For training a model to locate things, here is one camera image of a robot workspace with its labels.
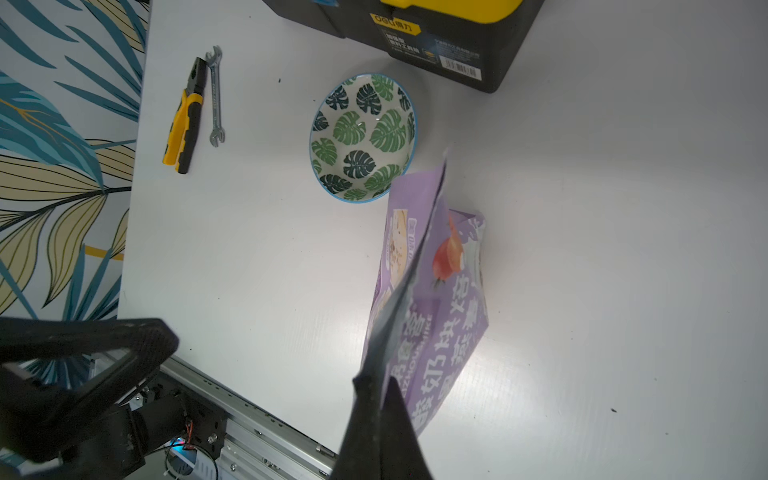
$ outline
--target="snack bag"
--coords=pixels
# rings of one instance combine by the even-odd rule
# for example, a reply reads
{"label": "snack bag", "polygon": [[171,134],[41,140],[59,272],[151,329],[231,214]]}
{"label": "snack bag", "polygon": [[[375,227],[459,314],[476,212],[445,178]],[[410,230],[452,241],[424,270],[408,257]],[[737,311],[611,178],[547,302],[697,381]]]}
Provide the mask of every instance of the snack bag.
{"label": "snack bag", "polygon": [[444,168],[403,175],[392,182],[363,351],[365,359],[374,325],[387,321],[379,313],[426,235],[415,259],[412,288],[400,289],[408,307],[402,328],[392,331],[399,338],[394,339],[396,348],[388,363],[416,435],[435,415],[488,328],[480,275],[485,221],[480,214],[448,209],[442,197]]}

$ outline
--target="logo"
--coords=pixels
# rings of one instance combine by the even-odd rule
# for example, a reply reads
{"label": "logo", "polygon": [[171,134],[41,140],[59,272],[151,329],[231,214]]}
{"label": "logo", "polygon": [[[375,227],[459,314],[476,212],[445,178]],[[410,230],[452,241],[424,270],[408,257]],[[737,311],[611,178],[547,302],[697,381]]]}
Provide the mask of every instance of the logo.
{"label": "logo", "polygon": [[373,13],[371,14],[371,18],[373,18],[373,22],[377,25],[401,31],[408,35],[418,35],[422,32],[422,29],[417,24],[401,20],[400,18],[387,18]]}

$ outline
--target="pliers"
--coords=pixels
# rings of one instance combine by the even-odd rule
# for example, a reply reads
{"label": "pliers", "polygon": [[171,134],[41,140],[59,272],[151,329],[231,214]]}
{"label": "pliers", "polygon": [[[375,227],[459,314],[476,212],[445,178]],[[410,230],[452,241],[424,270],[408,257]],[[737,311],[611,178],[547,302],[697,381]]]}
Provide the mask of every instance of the pliers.
{"label": "pliers", "polygon": [[207,80],[208,65],[202,58],[195,58],[187,88],[181,92],[181,103],[170,126],[163,163],[176,165],[176,171],[185,174],[190,169],[192,152],[200,131],[200,114],[203,110],[203,91]]}

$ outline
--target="ceramic bowl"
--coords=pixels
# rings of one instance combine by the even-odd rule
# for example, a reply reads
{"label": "ceramic bowl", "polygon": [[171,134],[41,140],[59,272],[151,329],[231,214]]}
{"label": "ceramic bowl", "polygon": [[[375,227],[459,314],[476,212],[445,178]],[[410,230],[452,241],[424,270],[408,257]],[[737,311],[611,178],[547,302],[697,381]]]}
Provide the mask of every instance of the ceramic bowl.
{"label": "ceramic bowl", "polygon": [[318,109],[310,161],[323,188],[361,204],[408,170],[416,146],[411,98],[390,77],[362,74],[335,87]]}

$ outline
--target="wallpaper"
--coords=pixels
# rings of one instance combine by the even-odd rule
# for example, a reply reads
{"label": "wallpaper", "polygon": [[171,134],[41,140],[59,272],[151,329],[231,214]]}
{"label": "wallpaper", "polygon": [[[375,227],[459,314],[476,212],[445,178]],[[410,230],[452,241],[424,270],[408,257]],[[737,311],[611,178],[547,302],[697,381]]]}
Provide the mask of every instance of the wallpaper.
{"label": "wallpaper", "polygon": [[[0,315],[116,317],[148,7],[0,0]],[[90,358],[24,364],[74,388]]]}

